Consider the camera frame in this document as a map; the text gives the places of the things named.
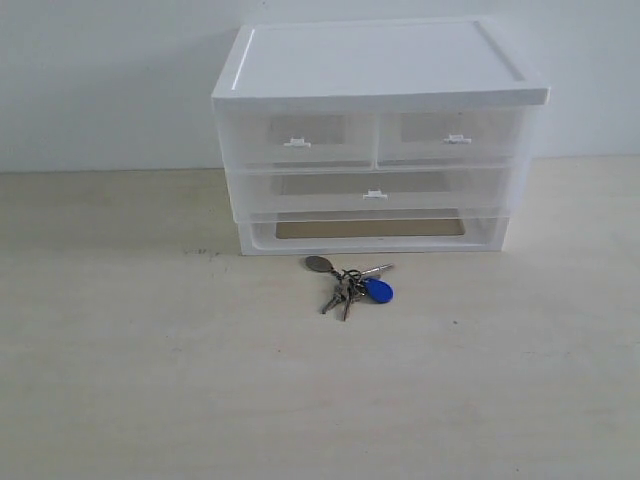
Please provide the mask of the key bunch with blue tag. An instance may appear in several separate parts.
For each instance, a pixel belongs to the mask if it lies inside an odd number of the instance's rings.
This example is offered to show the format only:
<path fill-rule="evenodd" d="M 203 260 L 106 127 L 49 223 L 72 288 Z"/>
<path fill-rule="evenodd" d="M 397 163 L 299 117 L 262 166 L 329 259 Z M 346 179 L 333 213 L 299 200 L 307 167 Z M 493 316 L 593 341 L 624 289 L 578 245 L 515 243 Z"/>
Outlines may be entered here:
<path fill-rule="evenodd" d="M 339 319 L 346 322 L 354 303 L 365 299 L 376 304 L 386 304 L 394 298 L 391 285 L 381 279 L 384 273 L 394 268 L 393 264 L 365 270 L 337 270 L 329 259 L 318 255 L 307 256 L 303 263 L 308 270 L 329 274 L 336 280 L 331 297 L 320 309 L 323 315 L 342 305 Z"/>

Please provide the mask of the white plastic drawer cabinet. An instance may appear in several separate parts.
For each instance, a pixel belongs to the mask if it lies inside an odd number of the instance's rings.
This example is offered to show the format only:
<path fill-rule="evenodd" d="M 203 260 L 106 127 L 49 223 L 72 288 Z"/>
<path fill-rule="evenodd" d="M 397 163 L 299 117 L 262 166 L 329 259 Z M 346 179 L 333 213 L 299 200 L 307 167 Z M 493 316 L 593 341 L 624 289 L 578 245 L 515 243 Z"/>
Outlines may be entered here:
<path fill-rule="evenodd" d="M 241 251 L 500 250 L 549 96 L 483 18 L 241 27 L 212 93 Z"/>

